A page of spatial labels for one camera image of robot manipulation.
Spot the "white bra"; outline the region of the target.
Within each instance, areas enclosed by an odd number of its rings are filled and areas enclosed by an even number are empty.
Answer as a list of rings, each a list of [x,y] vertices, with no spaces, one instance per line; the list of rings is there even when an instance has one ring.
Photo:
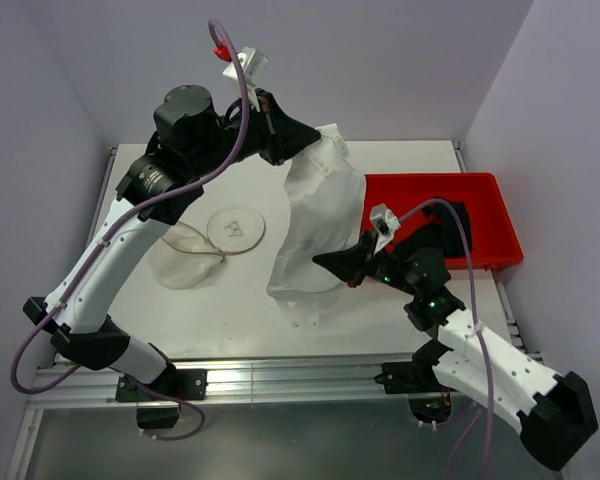
[[[366,193],[365,176],[350,164],[338,126],[318,132],[319,141],[291,159],[284,182],[289,227],[266,288],[295,328],[317,324],[342,296],[344,284],[313,257],[357,243]]]

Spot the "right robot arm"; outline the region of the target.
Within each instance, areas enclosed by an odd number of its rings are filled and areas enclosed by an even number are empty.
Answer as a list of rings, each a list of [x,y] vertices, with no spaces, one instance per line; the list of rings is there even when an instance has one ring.
[[[442,253],[420,248],[408,257],[376,250],[376,233],[313,261],[350,287],[366,278],[411,295],[404,310],[429,341],[406,362],[389,362],[375,377],[388,394],[461,392],[492,408],[541,465],[559,471],[598,429],[587,383],[561,375],[505,341],[455,297]]]

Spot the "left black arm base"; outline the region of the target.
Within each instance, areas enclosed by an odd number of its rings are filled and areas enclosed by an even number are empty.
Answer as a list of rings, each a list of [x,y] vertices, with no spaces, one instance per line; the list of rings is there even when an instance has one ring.
[[[115,402],[136,405],[136,423],[143,430],[172,429],[191,412],[183,402],[202,401],[206,395],[205,369],[168,369],[153,383],[137,383],[128,375],[119,378]]]

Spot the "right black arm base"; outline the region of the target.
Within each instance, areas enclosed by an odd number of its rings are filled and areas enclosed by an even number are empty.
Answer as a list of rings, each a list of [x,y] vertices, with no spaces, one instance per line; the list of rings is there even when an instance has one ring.
[[[455,392],[437,380],[430,365],[416,361],[385,362],[373,380],[387,395]]]

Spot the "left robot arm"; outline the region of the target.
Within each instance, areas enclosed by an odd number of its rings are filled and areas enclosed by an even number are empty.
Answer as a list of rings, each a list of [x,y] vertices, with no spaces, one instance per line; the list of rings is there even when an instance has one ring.
[[[77,366],[110,368],[134,378],[150,398],[163,399],[175,386],[172,362],[113,322],[113,300],[206,183],[255,154],[281,165],[321,135],[289,117],[263,89],[221,116],[206,88],[183,85],[167,93],[153,118],[145,153],[123,175],[100,231],[61,284],[46,297],[29,298],[23,311]]]

